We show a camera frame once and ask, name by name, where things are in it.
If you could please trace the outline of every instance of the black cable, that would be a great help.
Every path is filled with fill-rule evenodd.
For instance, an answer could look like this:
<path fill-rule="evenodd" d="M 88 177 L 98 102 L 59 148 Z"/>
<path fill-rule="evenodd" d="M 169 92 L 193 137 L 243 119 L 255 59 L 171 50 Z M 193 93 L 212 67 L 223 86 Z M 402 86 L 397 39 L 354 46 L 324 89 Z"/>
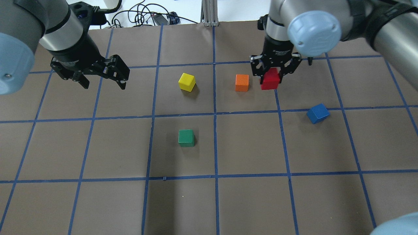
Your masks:
<path fill-rule="evenodd" d="M 178 15 L 165 14 L 165 13 L 156 13 L 156 14 L 161 14 L 161 15 L 169 15 L 169 16 L 173 16 L 173 17 L 178 17 L 178 18 L 180 18 L 180 19 L 188 20 L 188 21 L 190 21 L 190 22 L 193 22 L 193 23 L 195 23 L 195 24 L 198 24 L 198 22 L 196 22 L 196 21 L 189 20 L 189 19 L 187 19 L 187 18 L 180 17 L 180 16 L 178 16 Z"/>
<path fill-rule="evenodd" d="M 136 6 L 141 5 L 143 2 L 145 2 L 145 0 L 142 0 L 142 2 L 135 4 L 133 7 L 131 7 L 129 10 L 132 10 L 133 8 L 135 8 Z M 135 23 L 135 21 L 131 21 L 130 17 L 129 17 L 129 12 L 128 12 L 128 20 L 131 23 Z"/>
<path fill-rule="evenodd" d="M 122 28 L 122 25 L 120 24 L 120 21 L 119 21 L 118 19 L 115 19 L 115 24 L 116 24 L 116 25 L 119 25 L 119 28 Z"/>
<path fill-rule="evenodd" d="M 112 26 L 108 20 L 106 21 L 106 23 L 108 23 L 109 26 Z M 100 29 L 102 29 L 102 26 L 100 26 Z"/>
<path fill-rule="evenodd" d="M 140 26 L 154 26 L 154 25 L 135 25 L 135 26 L 132 26 L 132 27 L 140 27 Z"/>
<path fill-rule="evenodd" d="M 173 17 L 178 17 L 178 18 L 180 18 L 180 19 L 184 19 L 184 20 L 187 20 L 187 21 L 190 21 L 190 22 L 193 22 L 193 23 L 196 23 L 197 24 L 197 22 L 196 21 L 193 21 L 193 20 L 189 20 L 189 19 L 187 19 L 187 18 L 184 18 L 184 17 L 181 17 L 181 16 L 177 16 L 177 15 L 172 15 L 172 14 L 167 14 L 167 13 L 158 13 L 158 12 L 138 12 L 138 11 L 135 11 L 135 10 L 122 10 L 122 11 L 120 11 L 120 12 L 118 12 L 118 13 L 116 13 L 114 16 L 113 16 L 113 18 L 112 18 L 112 23 L 114 24 L 115 23 L 115 17 L 117 16 L 117 15 L 119 15 L 119 14 L 121 14 L 121 13 L 124 13 L 124 12 L 137 12 L 137 13 L 145 13 L 144 14 L 144 16 L 145 15 L 147 15 L 147 14 L 161 14 L 161 15 L 170 15 L 170 16 L 173 16 Z"/>
<path fill-rule="evenodd" d="M 149 3 L 149 4 L 145 5 L 145 6 L 147 7 L 147 6 L 150 6 L 150 5 L 156 5 L 156 6 L 159 6 L 159 7 L 161 7 L 162 9 L 164 9 L 164 10 L 167 12 L 167 14 L 170 14 L 170 13 L 168 12 L 168 10 L 167 10 L 165 7 L 161 6 L 160 4 L 156 4 L 156 3 Z"/>
<path fill-rule="evenodd" d="M 101 12 L 101 13 L 104 13 L 104 14 L 115 13 L 115 12 L 117 12 L 120 9 L 121 6 L 122 6 L 122 0 L 119 0 L 117 2 L 117 5 L 116 5 L 115 8 L 112 8 L 112 9 L 99 9 L 97 12 Z"/>

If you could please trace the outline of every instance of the cable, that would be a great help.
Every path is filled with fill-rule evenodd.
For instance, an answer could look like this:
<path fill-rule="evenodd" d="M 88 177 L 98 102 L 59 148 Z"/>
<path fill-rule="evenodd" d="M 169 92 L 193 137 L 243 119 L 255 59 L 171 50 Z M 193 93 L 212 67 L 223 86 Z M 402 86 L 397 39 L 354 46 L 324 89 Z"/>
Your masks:
<path fill-rule="evenodd" d="M 122 28 L 122 25 L 120 24 L 120 21 L 118 19 L 115 19 L 115 25 L 119 25 L 119 28 Z"/>
<path fill-rule="evenodd" d="M 106 23 L 108 23 L 109 26 L 112 26 L 108 20 L 106 21 Z M 100 26 L 100 29 L 102 29 L 102 26 Z"/>
<path fill-rule="evenodd" d="M 104 13 L 104 14 L 115 13 L 115 12 L 117 12 L 120 9 L 121 6 L 122 6 L 122 0 L 119 0 L 117 2 L 117 5 L 116 5 L 115 8 L 112 8 L 112 9 L 99 9 L 97 12 L 101 12 L 101 13 Z"/>
<path fill-rule="evenodd" d="M 145 13 L 144 15 L 147 15 L 147 14 L 171 15 L 171 16 L 173 16 L 173 17 L 179 17 L 180 19 L 188 20 L 188 21 L 190 21 L 190 22 L 193 22 L 193 23 L 198 24 L 196 21 L 189 20 L 189 19 L 187 19 L 187 18 L 180 17 L 180 16 L 176 16 L 176 15 L 172 15 L 172 14 L 158 13 L 158 12 L 154 12 L 154 11 L 151 11 L 151 12 L 138 12 L 138 11 L 135 11 L 135 10 L 122 10 L 122 11 L 120 11 L 120 12 L 116 13 L 116 14 L 113 16 L 113 18 L 112 18 L 112 21 L 111 21 L 111 22 L 112 22 L 112 23 L 115 23 L 115 17 L 116 17 L 117 15 L 119 15 L 120 13 L 124 13 L 124 12 L 137 12 L 137 13 Z"/>

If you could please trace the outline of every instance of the cube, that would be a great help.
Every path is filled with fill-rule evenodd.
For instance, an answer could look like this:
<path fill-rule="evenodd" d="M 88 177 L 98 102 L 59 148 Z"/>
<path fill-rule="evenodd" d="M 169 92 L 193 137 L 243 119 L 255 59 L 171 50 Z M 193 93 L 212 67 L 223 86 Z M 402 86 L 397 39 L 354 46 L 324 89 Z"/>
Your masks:
<path fill-rule="evenodd" d="M 193 75 L 183 73 L 178 81 L 180 89 L 191 92 L 194 85 L 196 85 L 196 80 Z"/>
<path fill-rule="evenodd" d="M 324 104 L 313 106 L 306 114 L 311 120 L 312 124 L 319 123 L 329 116 L 329 112 Z"/>
<path fill-rule="evenodd" d="M 247 74 L 237 74 L 235 77 L 235 91 L 247 92 L 250 85 L 250 77 Z"/>
<path fill-rule="evenodd" d="M 179 130 L 178 143 L 181 147 L 194 147 L 193 130 Z"/>
<path fill-rule="evenodd" d="M 280 76 L 277 72 L 277 68 L 270 68 L 266 74 L 264 74 L 263 84 L 261 84 L 261 90 L 274 90 L 277 89 L 280 83 Z"/>

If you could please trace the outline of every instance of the red cube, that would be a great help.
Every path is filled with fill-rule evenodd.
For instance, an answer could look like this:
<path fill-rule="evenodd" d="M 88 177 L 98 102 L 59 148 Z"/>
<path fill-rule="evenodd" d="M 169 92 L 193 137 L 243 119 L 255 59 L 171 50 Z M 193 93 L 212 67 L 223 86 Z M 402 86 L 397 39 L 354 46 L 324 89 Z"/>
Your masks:
<path fill-rule="evenodd" d="M 270 68 L 266 74 L 264 74 L 263 84 L 261 84 L 261 90 L 274 90 L 277 89 L 280 83 L 280 76 L 277 72 L 277 68 Z"/>

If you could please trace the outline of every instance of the grid square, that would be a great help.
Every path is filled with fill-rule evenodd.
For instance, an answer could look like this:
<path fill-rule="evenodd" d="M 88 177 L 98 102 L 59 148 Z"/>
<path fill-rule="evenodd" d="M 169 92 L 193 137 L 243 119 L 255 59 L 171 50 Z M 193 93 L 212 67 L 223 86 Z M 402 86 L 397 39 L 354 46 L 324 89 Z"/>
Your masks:
<path fill-rule="evenodd" d="M 19 179 L 78 179 L 90 124 L 37 123 Z"/>
<path fill-rule="evenodd" d="M 306 112 L 282 113 L 292 172 L 357 171 L 342 112 L 330 113 L 315 125 Z"/>
<path fill-rule="evenodd" d="M 145 181 L 83 182 L 71 234 L 141 233 Z"/>
<path fill-rule="evenodd" d="M 217 116 L 219 174 L 285 173 L 277 113 Z"/>
<path fill-rule="evenodd" d="M 35 119 L 48 77 L 49 73 L 30 74 L 22 89 L 2 95 L 0 121 Z"/>
<path fill-rule="evenodd" d="M 362 170 L 418 169 L 418 136 L 405 109 L 346 115 Z"/>
<path fill-rule="evenodd" d="M 83 177 L 147 175 L 151 118 L 96 120 Z"/>
<path fill-rule="evenodd" d="M 300 235 L 370 234 L 372 221 L 358 175 L 294 176 Z"/>
<path fill-rule="evenodd" d="M 113 29 L 109 57 L 117 54 L 128 66 L 157 65 L 160 27 Z"/>
<path fill-rule="evenodd" d="M 110 33 L 111 29 L 94 29 L 89 30 L 89 35 L 93 39 L 97 48 L 99 49 L 100 54 L 105 57 L 107 48 L 109 46 Z"/>
<path fill-rule="evenodd" d="M 178 131 L 191 129 L 195 146 L 182 148 Z M 215 166 L 213 116 L 155 119 L 150 176 L 212 175 Z"/>
<path fill-rule="evenodd" d="M 96 117 L 144 116 L 153 111 L 155 68 L 131 69 L 126 89 L 102 82 Z"/>
<path fill-rule="evenodd" d="M 14 180 L 33 123 L 0 124 L 0 180 Z"/>
<path fill-rule="evenodd" d="M 302 61 L 294 74 L 283 77 L 277 94 L 283 110 L 310 109 L 320 103 L 340 107 L 326 60 L 315 60 L 312 66 Z"/>
<path fill-rule="evenodd" d="M 77 183 L 17 184 L 2 235 L 67 234 Z"/>
<path fill-rule="evenodd" d="M 333 59 L 331 65 L 344 107 L 403 105 L 383 58 Z"/>
<path fill-rule="evenodd" d="M 205 27 L 203 23 L 164 26 L 160 64 L 212 62 L 212 27 Z"/>
<path fill-rule="evenodd" d="M 13 184 L 0 184 L 0 214 L 3 216 Z"/>
<path fill-rule="evenodd" d="M 216 234 L 215 179 L 150 181 L 145 234 Z"/>
<path fill-rule="evenodd" d="M 248 74 L 248 92 L 235 91 L 237 74 Z M 216 65 L 216 108 L 218 112 L 277 110 L 274 90 L 261 90 L 250 64 Z"/>
<path fill-rule="evenodd" d="M 340 42 L 334 49 L 328 52 L 330 57 L 335 56 L 376 56 L 380 55 L 373 50 L 364 38 Z"/>
<path fill-rule="evenodd" d="M 220 234 L 295 234 L 287 177 L 219 179 Z"/>
<path fill-rule="evenodd" d="M 418 211 L 418 174 L 365 174 L 376 224 Z"/>
<path fill-rule="evenodd" d="M 32 72 L 51 71 L 52 55 L 41 44 L 38 44 L 35 52 L 35 63 Z"/>
<path fill-rule="evenodd" d="M 257 21 L 220 23 L 215 27 L 216 61 L 249 61 L 251 55 L 262 53 L 264 35 Z"/>
<path fill-rule="evenodd" d="M 90 75 L 86 78 L 90 81 L 88 89 L 84 89 L 78 82 L 62 80 L 56 73 L 53 73 L 39 119 L 91 118 L 100 77 Z"/>
<path fill-rule="evenodd" d="M 178 87 L 183 73 L 193 75 L 196 85 L 191 92 Z M 175 66 L 158 71 L 155 114 L 213 112 L 213 66 Z"/>
<path fill-rule="evenodd" d="M 418 91 L 392 65 L 390 67 L 406 103 L 408 105 L 418 105 Z"/>

